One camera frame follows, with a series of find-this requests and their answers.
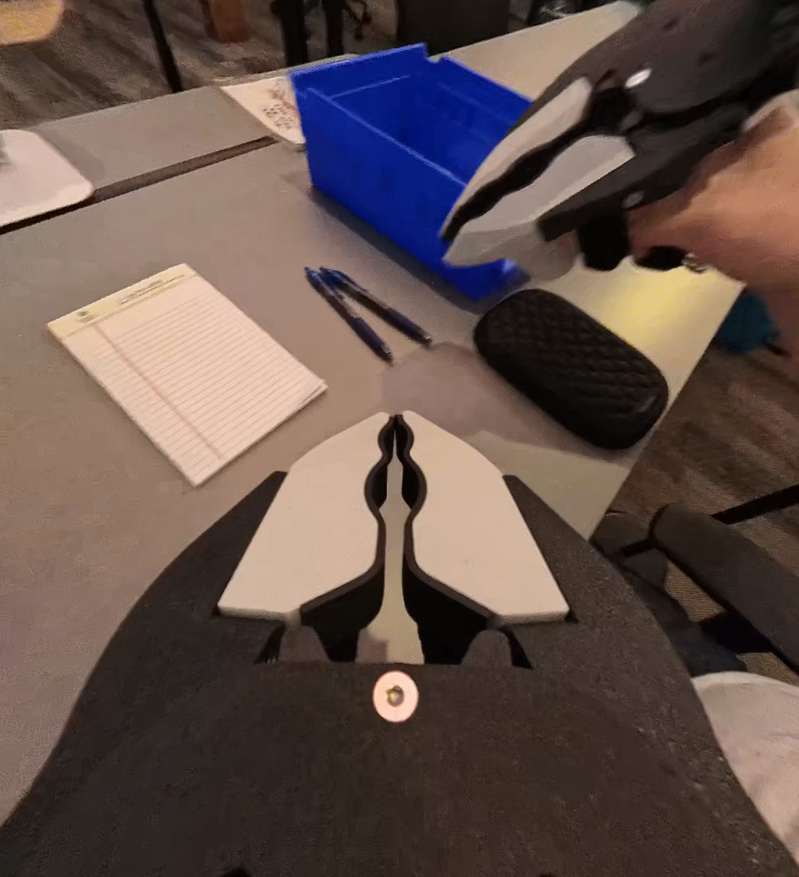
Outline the white lined notepad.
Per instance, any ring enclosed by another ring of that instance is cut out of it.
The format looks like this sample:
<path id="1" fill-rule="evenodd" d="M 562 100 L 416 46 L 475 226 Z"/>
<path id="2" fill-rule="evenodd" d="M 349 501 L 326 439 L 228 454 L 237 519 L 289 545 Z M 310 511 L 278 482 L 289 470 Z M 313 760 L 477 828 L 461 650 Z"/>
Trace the white lined notepad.
<path id="1" fill-rule="evenodd" d="M 186 264 L 47 329 L 193 488 L 328 389 Z"/>

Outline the instruction board on white stand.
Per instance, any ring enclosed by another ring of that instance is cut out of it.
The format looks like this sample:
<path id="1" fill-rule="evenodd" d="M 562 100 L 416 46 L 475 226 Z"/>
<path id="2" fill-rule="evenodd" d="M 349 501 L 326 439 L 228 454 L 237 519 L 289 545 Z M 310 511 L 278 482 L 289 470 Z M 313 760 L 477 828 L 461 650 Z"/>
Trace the instruction board on white stand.
<path id="1" fill-rule="evenodd" d="M 53 34 L 62 1 L 0 2 L 0 48 Z M 87 200 L 93 184 L 37 133 L 0 127 L 0 230 Z"/>

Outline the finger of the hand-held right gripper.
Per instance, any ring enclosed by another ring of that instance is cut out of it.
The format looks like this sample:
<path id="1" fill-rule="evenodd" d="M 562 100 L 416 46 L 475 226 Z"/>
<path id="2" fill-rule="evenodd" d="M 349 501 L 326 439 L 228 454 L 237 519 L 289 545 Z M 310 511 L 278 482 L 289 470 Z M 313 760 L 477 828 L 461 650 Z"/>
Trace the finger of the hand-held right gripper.
<path id="1" fill-rule="evenodd" d="M 508 175 L 527 156 L 550 148 L 578 127 L 587 117 L 594 87 L 580 77 L 558 95 L 544 103 L 532 105 L 532 111 L 487 154 L 471 180 L 461 192 L 441 228 L 441 238 L 455 238 L 472 217 L 481 215 L 485 207 L 471 207 L 497 184 L 508 183 Z"/>
<path id="2" fill-rule="evenodd" d="M 455 267 L 474 267 L 508 259 L 519 268 L 572 268 L 578 245 L 547 242 L 538 220 L 634 158 L 624 137 L 582 137 L 560 152 L 534 181 L 501 195 L 493 207 L 463 221 L 444 261 Z"/>

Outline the white printed paper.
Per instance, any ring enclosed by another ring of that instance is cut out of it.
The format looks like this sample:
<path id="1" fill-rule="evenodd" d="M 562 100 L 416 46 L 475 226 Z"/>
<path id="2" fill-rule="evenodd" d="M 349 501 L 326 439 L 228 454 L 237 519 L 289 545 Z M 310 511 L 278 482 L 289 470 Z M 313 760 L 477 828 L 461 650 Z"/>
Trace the white printed paper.
<path id="1" fill-rule="evenodd" d="M 306 149 L 293 82 L 287 74 L 224 84 L 221 90 L 276 140 L 296 151 Z"/>

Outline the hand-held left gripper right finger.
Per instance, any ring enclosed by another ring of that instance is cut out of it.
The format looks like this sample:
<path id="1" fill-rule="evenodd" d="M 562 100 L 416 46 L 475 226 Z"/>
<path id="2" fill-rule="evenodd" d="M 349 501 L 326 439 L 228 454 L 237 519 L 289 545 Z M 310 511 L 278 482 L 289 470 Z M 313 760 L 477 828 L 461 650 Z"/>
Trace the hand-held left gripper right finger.
<path id="1" fill-rule="evenodd" d="M 408 515 L 403 599 L 420 626 L 451 610 L 485 626 L 563 622 L 569 604 L 510 492 L 480 451 L 414 411 L 397 416 Z"/>

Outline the large black panel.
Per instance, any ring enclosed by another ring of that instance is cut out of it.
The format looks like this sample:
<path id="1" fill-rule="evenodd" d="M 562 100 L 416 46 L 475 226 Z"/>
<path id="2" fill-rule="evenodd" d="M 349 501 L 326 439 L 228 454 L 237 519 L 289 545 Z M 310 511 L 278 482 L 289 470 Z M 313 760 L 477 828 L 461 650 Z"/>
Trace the large black panel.
<path id="1" fill-rule="evenodd" d="M 444 53 L 504 35 L 510 1 L 396 1 L 397 40 Z"/>

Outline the person's right hand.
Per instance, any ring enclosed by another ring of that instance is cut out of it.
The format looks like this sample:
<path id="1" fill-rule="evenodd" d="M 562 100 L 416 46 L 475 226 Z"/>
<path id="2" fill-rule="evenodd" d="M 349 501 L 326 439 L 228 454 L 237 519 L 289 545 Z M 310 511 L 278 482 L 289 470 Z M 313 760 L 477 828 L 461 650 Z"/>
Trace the person's right hand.
<path id="1" fill-rule="evenodd" d="M 761 291 L 799 295 L 799 108 L 776 104 L 627 226 L 635 256 L 674 248 Z"/>

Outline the person's white shirt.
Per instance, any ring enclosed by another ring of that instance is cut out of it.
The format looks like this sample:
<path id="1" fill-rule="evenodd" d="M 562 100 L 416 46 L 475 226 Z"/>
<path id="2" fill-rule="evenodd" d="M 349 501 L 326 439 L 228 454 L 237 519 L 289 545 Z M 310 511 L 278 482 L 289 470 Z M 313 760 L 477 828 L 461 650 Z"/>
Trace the person's white shirt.
<path id="1" fill-rule="evenodd" d="M 725 759 L 799 866 L 799 686 L 742 672 L 692 683 Z"/>

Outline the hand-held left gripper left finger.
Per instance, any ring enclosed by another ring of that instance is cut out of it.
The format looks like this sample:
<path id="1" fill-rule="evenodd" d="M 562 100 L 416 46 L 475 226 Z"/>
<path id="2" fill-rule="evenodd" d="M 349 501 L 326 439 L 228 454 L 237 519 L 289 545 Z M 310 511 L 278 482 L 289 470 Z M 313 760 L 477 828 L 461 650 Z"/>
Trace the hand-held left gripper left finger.
<path id="1" fill-rule="evenodd" d="M 290 467 L 219 599 L 223 616 L 369 623 L 378 614 L 393 442 L 394 418 L 378 412 Z"/>

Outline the black metal pole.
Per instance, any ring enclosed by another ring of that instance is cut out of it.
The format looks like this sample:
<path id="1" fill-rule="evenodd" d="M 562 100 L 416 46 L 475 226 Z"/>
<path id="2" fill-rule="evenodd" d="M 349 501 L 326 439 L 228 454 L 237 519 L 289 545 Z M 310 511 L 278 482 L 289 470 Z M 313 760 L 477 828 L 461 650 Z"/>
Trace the black metal pole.
<path id="1" fill-rule="evenodd" d="M 155 1 L 140 1 L 156 49 L 160 69 L 171 93 L 184 90 L 182 78 Z"/>

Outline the blue plastic bin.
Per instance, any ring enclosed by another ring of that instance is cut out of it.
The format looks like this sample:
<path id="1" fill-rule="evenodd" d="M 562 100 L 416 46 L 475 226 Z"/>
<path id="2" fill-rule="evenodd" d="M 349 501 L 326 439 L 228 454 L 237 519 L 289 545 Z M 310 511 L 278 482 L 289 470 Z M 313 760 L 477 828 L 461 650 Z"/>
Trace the blue plastic bin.
<path id="1" fill-rule="evenodd" d="M 473 301 L 525 279 L 513 261 L 444 260 L 440 229 L 531 99 L 423 43 L 289 74 L 312 184 Z"/>

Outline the blue pen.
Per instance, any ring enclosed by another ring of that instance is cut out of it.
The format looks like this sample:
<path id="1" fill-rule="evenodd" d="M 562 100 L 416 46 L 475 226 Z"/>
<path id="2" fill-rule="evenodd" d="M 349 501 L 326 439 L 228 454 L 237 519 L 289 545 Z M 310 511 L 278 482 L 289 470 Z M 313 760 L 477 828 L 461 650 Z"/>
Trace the blue pen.
<path id="1" fill-rule="evenodd" d="M 339 291 L 333 282 L 327 280 L 320 271 L 305 267 L 304 273 L 312 288 L 339 314 L 364 345 L 384 362 L 392 364 L 394 362 L 393 351 L 350 304 L 345 294 Z"/>
<path id="2" fill-rule="evenodd" d="M 351 295 L 364 307 L 380 317 L 406 337 L 425 346 L 433 344 L 432 336 L 409 317 L 396 310 L 393 306 L 378 299 L 371 291 L 364 288 L 344 272 L 321 266 L 321 277 L 337 291 Z"/>

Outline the black quilted pad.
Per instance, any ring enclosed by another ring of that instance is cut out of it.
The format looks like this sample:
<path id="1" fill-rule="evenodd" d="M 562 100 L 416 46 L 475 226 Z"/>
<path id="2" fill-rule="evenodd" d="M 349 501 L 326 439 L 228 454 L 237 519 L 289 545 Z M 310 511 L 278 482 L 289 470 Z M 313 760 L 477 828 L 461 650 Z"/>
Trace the black quilted pad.
<path id="1" fill-rule="evenodd" d="M 668 406 L 668 382 L 648 357 L 549 291 L 517 291 L 494 305 L 473 342 L 510 386 L 605 451 L 639 443 Z"/>

